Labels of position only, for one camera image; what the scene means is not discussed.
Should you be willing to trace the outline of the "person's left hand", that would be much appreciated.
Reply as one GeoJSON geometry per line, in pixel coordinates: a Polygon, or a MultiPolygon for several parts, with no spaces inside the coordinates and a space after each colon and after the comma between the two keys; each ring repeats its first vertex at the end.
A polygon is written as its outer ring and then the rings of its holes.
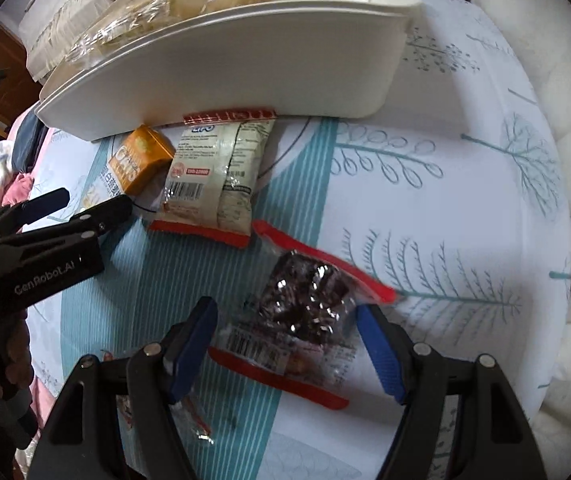
{"type": "Polygon", "coordinates": [[[0,399],[5,385],[25,389],[33,378],[30,332],[25,318],[18,318],[11,328],[0,332],[0,399]]]}

